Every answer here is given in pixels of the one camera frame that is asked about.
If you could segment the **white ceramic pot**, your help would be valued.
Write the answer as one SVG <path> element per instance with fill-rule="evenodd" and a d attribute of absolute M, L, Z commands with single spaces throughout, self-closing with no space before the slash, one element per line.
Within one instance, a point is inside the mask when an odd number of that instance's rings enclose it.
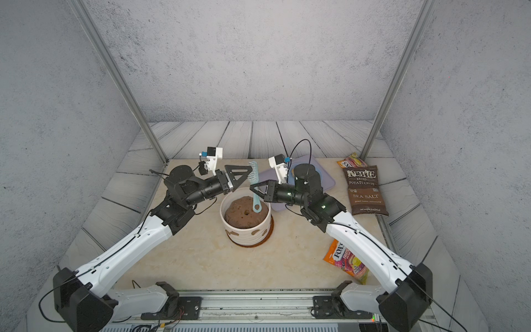
<path fill-rule="evenodd" d="M 271 205 L 260 199 L 261 211 L 255 212 L 253 197 L 249 188 L 240 188 L 229 193 L 220 207 L 226 234 L 233 243 L 244 248 L 260 246 L 274 230 Z"/>

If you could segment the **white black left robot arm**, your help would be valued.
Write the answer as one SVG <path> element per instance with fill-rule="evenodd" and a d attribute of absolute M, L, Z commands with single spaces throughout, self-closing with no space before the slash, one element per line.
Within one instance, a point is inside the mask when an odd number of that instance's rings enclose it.
<path fill-rule="evenodd" d="M 179 293 L 167 282 L 115 290 L 115 283 L 159 244 L 181 231 L 198 215 L 196 206 L 234 192 L 257 175 L 253 166 L 226 165 L 209 178 L 199 178 L 188 165 L 160 174 L 167 188 L 163 201 L 145 220 L 109 250 L 74 271 L 63 268 L 53 278 L 55 310 L 73 331 L 101 331 L 109 322 L 142 315 L 179 318 Z"/>

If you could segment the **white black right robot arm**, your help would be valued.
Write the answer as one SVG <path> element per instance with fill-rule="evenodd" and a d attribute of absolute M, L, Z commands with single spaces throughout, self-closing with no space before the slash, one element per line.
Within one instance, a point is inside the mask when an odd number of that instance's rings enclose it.
<path fill-rule="evenodd" d="M 268 203 L 299 206 L 312 225 L 338 240 L 377 278 L 379 286 L 344 282 L 332 293 L 337 315 L 364 311 L 381 315 L 397 331 L 410 331 L 431 305 L 433 274 L 412 265 L 367 232 L 337 199 L 324 192 L 311 164 L 294 169 L 294 184 L 277 180 L 253 183 L 250 190 Z"/>

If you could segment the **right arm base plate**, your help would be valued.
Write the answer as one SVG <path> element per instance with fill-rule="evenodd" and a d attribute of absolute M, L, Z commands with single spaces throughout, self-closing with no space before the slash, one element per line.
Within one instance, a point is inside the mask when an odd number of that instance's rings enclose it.
<path fill-rule="evenodd" d="M 356 320 L 372 320 L 373 314 L 365 311 L 351 311 L 348 309 L 338 297 L 331 295 L 314 296 L 313 307 L 311 315 L 318 320 L 330 319 L 356 319 Z"/>

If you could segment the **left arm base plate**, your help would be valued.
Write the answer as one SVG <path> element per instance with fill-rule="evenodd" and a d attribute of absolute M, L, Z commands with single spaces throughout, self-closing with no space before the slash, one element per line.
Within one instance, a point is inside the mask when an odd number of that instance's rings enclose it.
<path fill-rule="evenodd" d="M 143 313 L 140 319 L 160 321 L 198 320 L 202 300 L 202 297 L 171 297 L 159 312 Z"/>

